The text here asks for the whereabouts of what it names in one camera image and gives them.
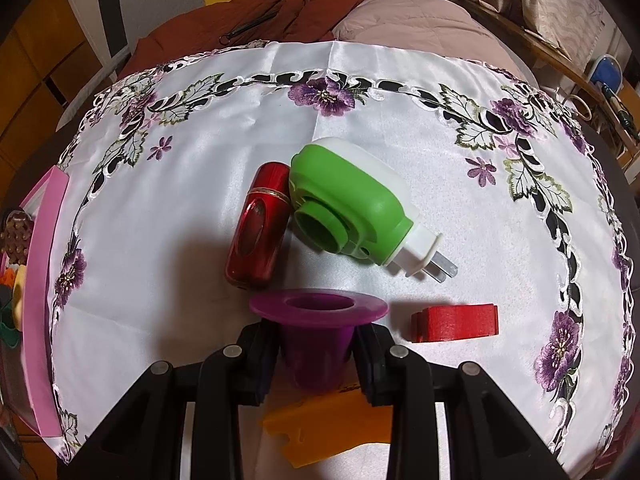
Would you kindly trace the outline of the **pink quilted jacket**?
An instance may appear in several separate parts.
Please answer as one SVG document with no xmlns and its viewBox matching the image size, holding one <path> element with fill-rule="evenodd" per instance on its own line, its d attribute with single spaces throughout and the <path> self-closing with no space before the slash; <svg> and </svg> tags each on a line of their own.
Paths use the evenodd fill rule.
<svg viewBox="0 0 640 480">
<path fill-rule="evenodd" d="M 333 35 L 341 41 L 485 62 L 533 80 L 514 52 L 450 0 L 363 0 L 334 27 Z"/>
</svg>

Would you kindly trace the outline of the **pink-rimmed storage box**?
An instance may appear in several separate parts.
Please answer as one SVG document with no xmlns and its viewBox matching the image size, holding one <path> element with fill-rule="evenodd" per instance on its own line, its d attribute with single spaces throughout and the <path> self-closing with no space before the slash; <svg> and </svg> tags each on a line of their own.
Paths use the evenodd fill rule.
<svg viewBox="0 0 640 480">
<path fill-rule="evenodd" d="M 21 207 L 35 222 L 29 244 L 23 295 L 22 338 L 16 348 L 1 346 L 3 402 L 44 438 L 62 434 L 54 403 L 49 336 L 49 262 L 68 175 L 53 166 Z"/>
</svg>

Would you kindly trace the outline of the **yellow oval stone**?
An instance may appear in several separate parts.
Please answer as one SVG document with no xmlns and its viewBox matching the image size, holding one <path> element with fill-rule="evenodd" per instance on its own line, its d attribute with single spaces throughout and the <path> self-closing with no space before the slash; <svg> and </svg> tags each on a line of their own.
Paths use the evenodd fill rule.
<svg viewBox="0 0 640 480">
<path fill-rule="evenodd" d="M 12 292 L 12 318 L 15 328 L 19 332 L 23 330 L 26 272 L 26 266 L 17 268 Z"/>
</svg>

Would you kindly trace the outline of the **white embroidered floral tablecloth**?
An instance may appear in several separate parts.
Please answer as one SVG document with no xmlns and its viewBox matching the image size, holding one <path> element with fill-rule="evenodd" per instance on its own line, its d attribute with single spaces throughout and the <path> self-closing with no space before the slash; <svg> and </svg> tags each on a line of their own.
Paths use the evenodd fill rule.
<svg viewBox="0 0 640 480">
<path fill-rule="evenodd" d="M 480 364 L 570 478 L 636 400 L 634 196 L 590 128 L 506 70 L 338 41 L 187 55 L 99 92 L 58 168 L 61 465 L 149 365 L 235 342 L 260 270 L 340 310 L 375 296 L 398 344 Z M 497 333 L 412 344 L 439 304 L 493 304 Z"/>
</svg>

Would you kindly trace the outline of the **red puzzle-shaped block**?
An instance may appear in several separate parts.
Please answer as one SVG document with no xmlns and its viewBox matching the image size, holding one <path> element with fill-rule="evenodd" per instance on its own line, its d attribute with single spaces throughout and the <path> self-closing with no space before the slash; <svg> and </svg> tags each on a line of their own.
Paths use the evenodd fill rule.
<svg viewBox="0 0 640 480">
<path fill-rule="evenodd" d="M 442 304 L 411 315 L 411 342 L 442 342 L 497 336 L 494 304 Z"/>
</svg>

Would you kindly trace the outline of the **green white plug-in device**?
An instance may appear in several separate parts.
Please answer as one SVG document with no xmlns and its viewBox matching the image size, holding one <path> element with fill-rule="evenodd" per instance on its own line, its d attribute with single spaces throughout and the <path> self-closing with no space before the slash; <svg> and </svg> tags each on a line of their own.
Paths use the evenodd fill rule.
<svg viewBox="0 0 640 480">
<path fill-rule="evenodd" d="M 423 223 L 409 185 L 360 146 L 341 138 L 305 145 L 291 159 L 288 190 L 296 226 L 325 252 L 439 283 L 457 276 L 438 250 L 442 234 Z"/>
</svg>

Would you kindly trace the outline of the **orange block with holes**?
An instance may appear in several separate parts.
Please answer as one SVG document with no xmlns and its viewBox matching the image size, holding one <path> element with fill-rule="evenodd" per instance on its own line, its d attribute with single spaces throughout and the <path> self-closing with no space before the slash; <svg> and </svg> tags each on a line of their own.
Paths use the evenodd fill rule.
<svg viewBox="0 0 640 480">
<path fill-rule="evenodd" d="M 9 290 L 12 290 L 16 280 L 16 271 L 13 268 L 6 268 L 3 271 L 0 278 L 0 285 L 6 286 Z"/>
</svg>

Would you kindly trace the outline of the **orange curved plastic piece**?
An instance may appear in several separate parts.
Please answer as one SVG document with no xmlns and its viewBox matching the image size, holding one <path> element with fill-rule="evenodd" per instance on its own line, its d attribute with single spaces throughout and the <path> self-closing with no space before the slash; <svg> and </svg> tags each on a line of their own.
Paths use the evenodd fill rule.
<svg viewBox="0 0 640 480">
<path fill-rule="evenodd" d="M 322 462 L 370 443 L 389 444 L 393 409 L 371 405 L 360 385 L 351 384 L 269 412 L 262 429 L 283 438 L 281 454 L 294 468 Z"/>
</svg>

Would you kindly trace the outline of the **rust red jacket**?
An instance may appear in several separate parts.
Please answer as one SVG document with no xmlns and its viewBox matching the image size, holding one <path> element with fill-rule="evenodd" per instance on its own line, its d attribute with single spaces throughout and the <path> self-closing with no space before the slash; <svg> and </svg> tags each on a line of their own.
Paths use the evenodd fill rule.
<svg viewBox="0 0 640 480">
<path fill-rule="evenodd" d="M 254 40 L 329 41 L 333 29 L 363 0 L 230 0 L 172 18 L 143 37 L 122 78 L 184 56 Z"/>
</svg>

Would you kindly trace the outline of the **wooden side table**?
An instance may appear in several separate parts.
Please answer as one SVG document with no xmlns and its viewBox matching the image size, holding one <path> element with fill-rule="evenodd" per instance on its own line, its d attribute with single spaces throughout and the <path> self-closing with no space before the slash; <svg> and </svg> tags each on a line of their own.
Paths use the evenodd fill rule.
<svg viewBox="0 0 640 480">
<path fill-rule="evenodd" d="M 577 92 L 588 96 L 587 104 L 594 105 L 597 116 L 602 117 L 622 147 L 617 160 L 623 170 L 629 170 L 633 162 L 639 160 L 639 144 L 623 127 L 615 115 L 615 110 L 605 99 L 602 91 L 578 70 L 573 62 L 562 53 L 538 39 L 533 32 L 518 26 L 503 15 L 491 9 L 486 3 L 475 0 L 459 0 L 458 3 L 472 15 L 474 20 L 489 29 L 511 50 L 513 50 L 532 70 L 534 66 L 549 66 L 555 73 L 568 78 Z"/>
</svg>

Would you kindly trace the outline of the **dark brown claw hair clip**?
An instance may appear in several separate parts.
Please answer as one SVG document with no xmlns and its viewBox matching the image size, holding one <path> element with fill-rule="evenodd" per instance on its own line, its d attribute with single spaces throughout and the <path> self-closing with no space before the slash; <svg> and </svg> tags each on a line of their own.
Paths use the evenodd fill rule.
<svg viewBox="0 0 640 480">
<path fill-rule="evenodd" d="M 13 209 L 6 215 L 1 229 L 1 250 L 9 264 L 27 263 L 34 226 L 34 220 L 24 210 Z"/>
</svg>

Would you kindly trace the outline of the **green flanged plastic spool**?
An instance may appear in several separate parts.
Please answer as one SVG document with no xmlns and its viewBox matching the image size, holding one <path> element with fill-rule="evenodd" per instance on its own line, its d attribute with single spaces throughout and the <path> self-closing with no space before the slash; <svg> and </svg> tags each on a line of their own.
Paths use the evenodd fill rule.
<svg viewBox="0 0 640 480">
<path fill-rule="evenodd" d="M 15 327 L 10 304 L 1 309 L 0 337 L 10 349 L 15 349 L 21 342 L 21 332 Z"/>
</svg>

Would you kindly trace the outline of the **red metallic lighter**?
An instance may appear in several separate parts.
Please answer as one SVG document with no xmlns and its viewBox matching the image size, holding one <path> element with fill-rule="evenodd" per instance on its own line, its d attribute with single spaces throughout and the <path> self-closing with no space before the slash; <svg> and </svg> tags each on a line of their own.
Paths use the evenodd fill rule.
<svg viewBox="0 0 640 480">
<path fill-rule="evenodd" d="M 289 175 L 290 167 L 282 162 L 266 162 L 257 169 L 224 268 L 231 285 L 260 289 L 271 281 L 293 210 L 288 196 Z"/>
</svg>

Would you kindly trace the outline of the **purple flanged plastic spool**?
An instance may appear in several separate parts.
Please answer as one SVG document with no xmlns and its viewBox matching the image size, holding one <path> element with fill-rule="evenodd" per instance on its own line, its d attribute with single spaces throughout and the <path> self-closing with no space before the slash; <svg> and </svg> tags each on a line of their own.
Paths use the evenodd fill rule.
<svg viewBox="0 0 640 480">
<path fill-rule="evenodd" d="M 282 327 L 281 356 L 295 387 L 319 394 L 341 385 L 355 328 L 390 307 L 361 292 L 306 288 L 260 292 L 250 310 Z"/>
</svg>

